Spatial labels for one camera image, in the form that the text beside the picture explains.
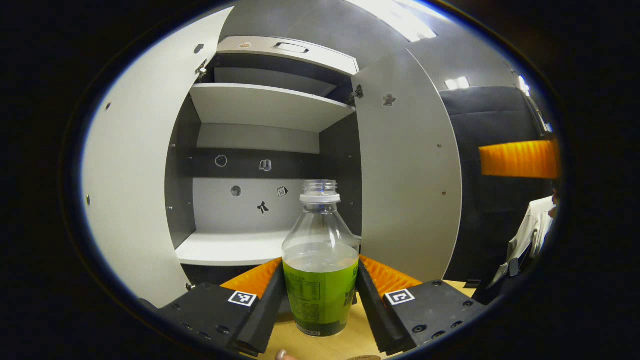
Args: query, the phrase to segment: black bow sticker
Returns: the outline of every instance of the black bow sticker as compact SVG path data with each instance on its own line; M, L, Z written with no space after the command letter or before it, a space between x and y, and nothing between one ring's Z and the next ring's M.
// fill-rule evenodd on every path
M264 214L265 211L269 211L269 209L267 209L267 207L264 205L264 201L262 202L261 205L258 206L258 209Z

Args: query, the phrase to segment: screw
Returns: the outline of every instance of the screw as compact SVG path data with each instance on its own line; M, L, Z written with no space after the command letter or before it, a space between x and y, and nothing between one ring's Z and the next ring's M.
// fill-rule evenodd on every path
M426 329L427 329L427 325L422 324L414 327L412 331L417 334L419 332L425 331Z
M216 326L216 330L220 333L220 334L224 334L224 335L231 335L231 332L229 331L228 327L224 326L224 325L217 325Z

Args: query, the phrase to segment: cabinet door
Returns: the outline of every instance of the cabinet door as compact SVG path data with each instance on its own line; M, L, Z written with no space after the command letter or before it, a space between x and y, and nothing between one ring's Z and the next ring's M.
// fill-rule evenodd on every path
M462 205L460 157L438 91L405 49L351 78L362 153L362 254L441 279Z
M82 161L85 213L114 273L157 307L186 292L164 203L164 167L178 112L195 70L216 53L233 8L198 20L142 54L105 95ZM199 52L195 48L203 44Z

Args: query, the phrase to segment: bottle neck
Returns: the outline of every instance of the bottle neck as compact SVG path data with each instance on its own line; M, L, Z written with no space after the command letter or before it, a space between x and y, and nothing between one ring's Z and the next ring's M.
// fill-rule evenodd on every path
M338 211L337 203L330 202L328 204L308 204L303 203L303 210L307 213L333 213Z

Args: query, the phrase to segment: white shirt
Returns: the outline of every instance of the white shirt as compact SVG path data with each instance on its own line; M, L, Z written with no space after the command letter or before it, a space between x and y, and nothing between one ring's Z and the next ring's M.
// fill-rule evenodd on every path
M493 277L493 281L489 284L489 287L500 281L500 279L507 274L509 262L522 256L529 244L531 244L529 257L534 259L538 256L544 245L545 236L553 222L553 219L549 216L549 211L554 208L552 197L553 196L545 197L544 199L534 200L529 203L529 209L527 209L518 233L509 241L507 261L498 268L498 272L495 274L495 277Z

